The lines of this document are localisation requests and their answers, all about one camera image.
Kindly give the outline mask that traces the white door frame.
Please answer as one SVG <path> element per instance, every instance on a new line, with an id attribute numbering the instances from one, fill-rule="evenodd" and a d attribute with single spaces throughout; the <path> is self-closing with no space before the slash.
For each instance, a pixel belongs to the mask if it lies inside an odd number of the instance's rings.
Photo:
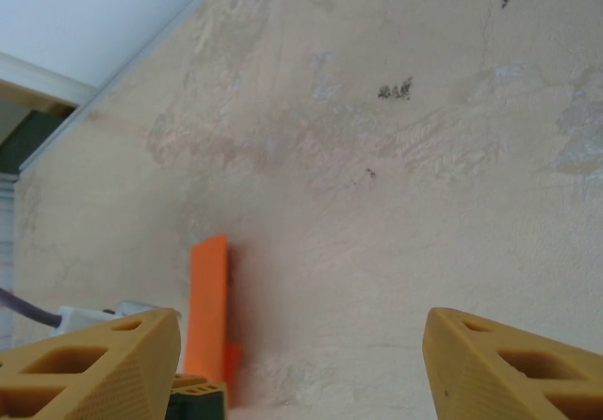
<path id="1" fill-rule="evenodd" d="M 84 105 L 98 91 L 94 86 L 1 51 L 0 81 L 71 106 Z"/>

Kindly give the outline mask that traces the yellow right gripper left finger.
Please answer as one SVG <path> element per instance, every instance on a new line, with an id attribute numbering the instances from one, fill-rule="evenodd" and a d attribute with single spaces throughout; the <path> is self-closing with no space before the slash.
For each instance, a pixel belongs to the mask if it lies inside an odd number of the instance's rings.
<path id="1" fill-rule="evenodd" d="M 181 350 L 155 309 L 0 353 L 0 420 L 164 420 Z"/>

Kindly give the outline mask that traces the corrugated metal side panel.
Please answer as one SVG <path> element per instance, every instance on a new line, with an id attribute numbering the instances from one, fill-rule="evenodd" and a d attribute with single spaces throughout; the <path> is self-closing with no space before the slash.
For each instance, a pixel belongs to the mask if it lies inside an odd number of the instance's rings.
<path id="1" fill-rule="evenodd" d="M 13 291 L 15 175 L 0 173 L 0 288 Z M 13 312 L 0 301 L 0 351 L 12 345 Z"/>

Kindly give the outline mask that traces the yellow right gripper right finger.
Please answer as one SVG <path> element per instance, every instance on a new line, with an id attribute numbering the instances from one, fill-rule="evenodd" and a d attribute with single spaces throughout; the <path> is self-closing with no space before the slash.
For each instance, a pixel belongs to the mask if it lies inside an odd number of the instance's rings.
<path id="1" fill-rule="evenodd" d="M 603 420 L 603 355 L 450 308 L 422 351 L 437 420 Z"/>

